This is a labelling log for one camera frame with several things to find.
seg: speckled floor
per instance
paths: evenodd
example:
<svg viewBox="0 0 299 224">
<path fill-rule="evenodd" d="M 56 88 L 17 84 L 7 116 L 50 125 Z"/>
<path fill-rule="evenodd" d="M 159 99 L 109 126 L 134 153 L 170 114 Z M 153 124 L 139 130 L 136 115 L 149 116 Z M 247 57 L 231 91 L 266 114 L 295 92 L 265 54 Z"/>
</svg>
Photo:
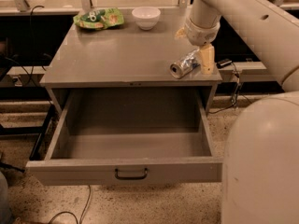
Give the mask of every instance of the speckled floor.
<svg viewBox="0 0 299 224">
<path fill-rule="evenodd" d="M 223 155 L 225 139 L 237 115 L 260 97 L 240 96 L 238 108 L 230 108 L 208 116 L 217 156 Z M 215 97 L 211 111 L 226 107 L 230 97 Z M 9 105 L 0 108 L 0 123 L 7 126 L 31 121 L 41 122 L 43 105 Z M 14 109 L 26 111 L 18 115 Z M 24 168 L 36 140 L 34 135 L 0 136 L 2 162 Z M 45 138 L 41 151 L 46 152 L 50 135 Z M 62 211 L 74 213 L 78 219 L 88 200 L 89 187 L 45 187 L 30 173 L 2 170 L 9 184 L 9 202 L 13 214 L 28 221 L 49 223 Z M 191 183 L 160 186 L 91 186 L 92 197 L 83 223 L 221 223 L 221 183 Z M 76 223 L 63 214 L 54 223 Z"/>
</svg>

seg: gray tabletop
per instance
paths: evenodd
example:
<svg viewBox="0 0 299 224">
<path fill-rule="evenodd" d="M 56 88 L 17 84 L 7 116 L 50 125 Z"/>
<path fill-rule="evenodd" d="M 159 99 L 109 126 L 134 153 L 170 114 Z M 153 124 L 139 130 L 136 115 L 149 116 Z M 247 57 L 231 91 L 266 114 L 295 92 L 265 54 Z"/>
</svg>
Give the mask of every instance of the gray tabletop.
<svg viewBox="0 0 299 224">
<path fill-rule="evenodd" d="M 130 9 L 122 10 L 125 24 L 87 31 L 73 25 L 41 85 L 48 88 L 107 86 L 192 86 L 221 82 L 215 69 L 202 75 L 196 68 L 182 79 L 170 74 L 171 63 L 195 49 L 188 39 L 175 39 L 188 9 L 162 8 L 158 24 L 149 31 L 137 27 Z"/>
</svg>

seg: cabinet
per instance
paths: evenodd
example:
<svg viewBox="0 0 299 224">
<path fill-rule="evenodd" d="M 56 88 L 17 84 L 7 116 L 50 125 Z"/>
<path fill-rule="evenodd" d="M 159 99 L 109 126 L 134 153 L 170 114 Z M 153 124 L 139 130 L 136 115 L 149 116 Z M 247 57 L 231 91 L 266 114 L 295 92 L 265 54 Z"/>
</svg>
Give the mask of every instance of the cabinet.
<svg viewBox="0 0 299 224">
<path fill-rule="evenodd" d="M 221 76 L 169 71 L 194 49 L 174 37 L 189 10 L 163 8 L 147 32 L 122 12 L 118 29 L 70 29 L 41 82 L 60 119 L 27 169 L 45 185 L 221 181 L 206 119 Z"/>
</svg>

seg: green chip bag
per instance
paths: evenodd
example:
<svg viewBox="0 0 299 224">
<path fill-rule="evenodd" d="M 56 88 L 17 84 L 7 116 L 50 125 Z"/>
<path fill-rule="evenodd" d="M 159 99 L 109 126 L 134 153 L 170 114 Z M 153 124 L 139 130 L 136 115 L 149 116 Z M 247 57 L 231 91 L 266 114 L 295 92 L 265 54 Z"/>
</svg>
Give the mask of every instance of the green chip bag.
<svg viewBox="0 0 299 224">
<path fill-rule="evenodd" d="M 117 8 L 90 11 L 73 18 L 74 24 L 86 29 L 102 30 L 124 23 L 123 16 Z"/>
</svg>

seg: chip bag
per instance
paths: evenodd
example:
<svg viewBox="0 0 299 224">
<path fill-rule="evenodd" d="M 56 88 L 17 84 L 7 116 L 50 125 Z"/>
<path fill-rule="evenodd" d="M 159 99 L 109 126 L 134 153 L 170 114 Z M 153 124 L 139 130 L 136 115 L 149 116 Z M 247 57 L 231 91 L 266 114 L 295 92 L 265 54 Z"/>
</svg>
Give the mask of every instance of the chip bag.
<svg viewBox="0 0 299 224">
<path fill-rule="evenodd" d="M 73 18 L 74 24 L 81 28 L 103 30 L 112 26 L 122 25 L 123 16 L 117 8 L 90 11 Z"/>
</svg>

